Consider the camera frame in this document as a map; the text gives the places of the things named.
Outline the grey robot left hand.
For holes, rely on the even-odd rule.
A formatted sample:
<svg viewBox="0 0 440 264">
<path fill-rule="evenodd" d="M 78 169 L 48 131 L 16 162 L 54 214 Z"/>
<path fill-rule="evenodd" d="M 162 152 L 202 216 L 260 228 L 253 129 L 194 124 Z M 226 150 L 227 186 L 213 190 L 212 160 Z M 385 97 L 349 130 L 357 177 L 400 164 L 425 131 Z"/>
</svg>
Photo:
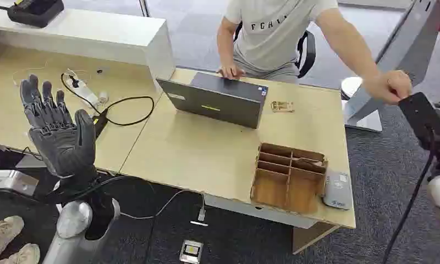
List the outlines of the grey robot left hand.
<svg viewBox="0 0 440 264">
<path fill-rule="evenodd" d="M 28 135 L 48 170 L 61 178 L 95 169 L 96 135 L 87 111 L 71 115 L 64 92 L 52 96 L 52 84 L 31 74 L 20 83 L 20 98 L 30 124 Z"/>
</svg>

